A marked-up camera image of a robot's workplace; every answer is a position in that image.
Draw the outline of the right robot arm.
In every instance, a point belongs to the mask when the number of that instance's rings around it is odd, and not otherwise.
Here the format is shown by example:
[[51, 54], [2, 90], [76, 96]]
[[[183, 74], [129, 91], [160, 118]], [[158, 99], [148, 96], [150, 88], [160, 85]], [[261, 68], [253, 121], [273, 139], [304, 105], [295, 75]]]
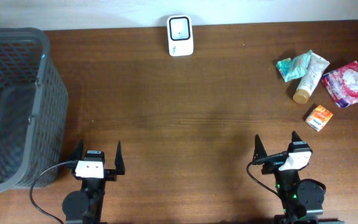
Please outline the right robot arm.
[[[300, 179], [299, 171], [308, 166], [313, 154], [308, 143], [296, 132], [291, 134], [291, 142], [286, 151], [268, 155], [259, 135], [255, 136], [255, 149], [246, 171], [250, 178], [263, 188], [275, 194], [283, 206], [283, 214], [275, 215], [274, 223], [342, 223], [338, 219], [320, 219], [326, 186], [314, 179]], [[275, 189], [267, 187], [250, 172], [250, 166], [261, 166], [263, 175], [273, 174]]]

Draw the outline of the teal wet wipes pack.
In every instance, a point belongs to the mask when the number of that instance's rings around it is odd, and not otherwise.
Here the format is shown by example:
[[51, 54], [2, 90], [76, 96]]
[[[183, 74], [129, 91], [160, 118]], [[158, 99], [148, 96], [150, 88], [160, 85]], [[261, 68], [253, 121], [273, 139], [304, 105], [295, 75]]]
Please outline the teal wet wipes pack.
[[291, 59], [286, 64], [285, 82], [301, 78], [307, 73], [312, 53], [313, 51], [309, 50], [308, 52]]

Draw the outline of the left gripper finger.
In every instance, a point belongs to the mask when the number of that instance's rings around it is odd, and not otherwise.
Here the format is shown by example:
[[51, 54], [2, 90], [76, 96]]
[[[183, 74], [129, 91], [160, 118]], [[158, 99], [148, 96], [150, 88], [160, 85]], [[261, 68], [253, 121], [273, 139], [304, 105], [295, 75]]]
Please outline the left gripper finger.
[[120, 141], [117, 144], [114, 165], [116, 166], [116, 174], [117, 175], [124, 175], [126, 173], [126, 167], [125, 167], [124, 159], [123, 159], [123, 156], [122, 156], [122, 149], [121, 149], [121, 142]]
[[82, 159], [83, 156], [83, 140], [80, 139], [79, 143], [76, 145], [75, 150], [70, 154], [69, 159], [71, 161], [78, 161]]

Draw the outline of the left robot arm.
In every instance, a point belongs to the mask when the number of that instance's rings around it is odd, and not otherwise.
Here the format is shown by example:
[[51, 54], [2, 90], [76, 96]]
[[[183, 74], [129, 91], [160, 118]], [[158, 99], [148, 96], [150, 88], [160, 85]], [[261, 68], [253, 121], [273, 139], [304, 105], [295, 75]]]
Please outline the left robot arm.
[[84, 142], [80, 140], [70, 155], [74, 178], [81, 181], [81, 189], [69, 193], [63, 200], [62, 210], [67, 223], [101, 223], [103, 200], [107, 182], [117, 181], [119, 175], [126, 173], [121, 143], [117, 144], [114, 169], [106, 169], [105, 153], [89, 150], [84, 152]]

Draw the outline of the small teal tissue pack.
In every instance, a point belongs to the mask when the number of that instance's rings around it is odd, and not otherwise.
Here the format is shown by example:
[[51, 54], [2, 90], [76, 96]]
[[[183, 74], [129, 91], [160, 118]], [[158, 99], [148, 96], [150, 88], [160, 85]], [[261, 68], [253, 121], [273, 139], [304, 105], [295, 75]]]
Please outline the small teal tissue pack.
[[284, 80], [287, 77], [287, 73], [291, 66], [291, 62], [292, 62], [291, 58], [286, 58], [276, 63], [276, 68], [278, 69], [279, 73], [281, 74]]

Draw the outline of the white cream tube gold cap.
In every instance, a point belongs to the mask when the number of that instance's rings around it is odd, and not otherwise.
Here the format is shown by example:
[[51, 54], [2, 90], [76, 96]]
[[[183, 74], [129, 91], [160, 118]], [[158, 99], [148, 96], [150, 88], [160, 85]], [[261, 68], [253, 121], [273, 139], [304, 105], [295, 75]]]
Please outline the white cream tube gold cap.
[[299, 104], [305, 104], [316, 89], [324, 71], [330, 62], [322, 56], [312, 53], [307, 68], [307, 73], [302, 77], [294, 95], [293, 100]]

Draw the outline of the small orange packet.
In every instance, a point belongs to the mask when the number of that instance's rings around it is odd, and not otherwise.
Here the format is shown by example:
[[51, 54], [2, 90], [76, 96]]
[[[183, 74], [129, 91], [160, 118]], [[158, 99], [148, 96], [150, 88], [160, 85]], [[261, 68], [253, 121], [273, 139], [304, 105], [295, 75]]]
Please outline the small orange packet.
[[317, 132], [321, 131], [328, 121], [333, 117], [333, 113], [322, 105], [318, 105], [306, 117], [305, 122]]

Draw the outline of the red purple tissue pack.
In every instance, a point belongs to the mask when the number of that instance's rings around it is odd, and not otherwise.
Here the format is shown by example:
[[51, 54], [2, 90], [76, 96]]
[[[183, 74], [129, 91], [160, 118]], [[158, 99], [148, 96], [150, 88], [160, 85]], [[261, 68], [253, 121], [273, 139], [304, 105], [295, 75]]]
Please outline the red purple tissue pack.
[[340, 108], [358, 103], [358, 62], [325, 73], [321, 78], [331, 98]]

